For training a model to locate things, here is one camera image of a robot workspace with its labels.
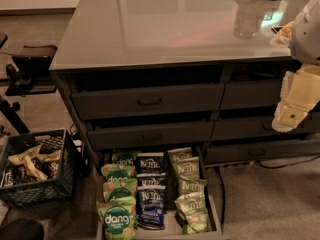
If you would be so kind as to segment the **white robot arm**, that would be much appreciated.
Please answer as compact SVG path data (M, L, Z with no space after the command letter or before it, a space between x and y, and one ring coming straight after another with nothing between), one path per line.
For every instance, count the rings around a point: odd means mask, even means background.
M309 0L295 20L274 35L270 44L288 47L291 57L302 63L295 73L285 73L272 121L275 131L289 132L320 102L320 0Z

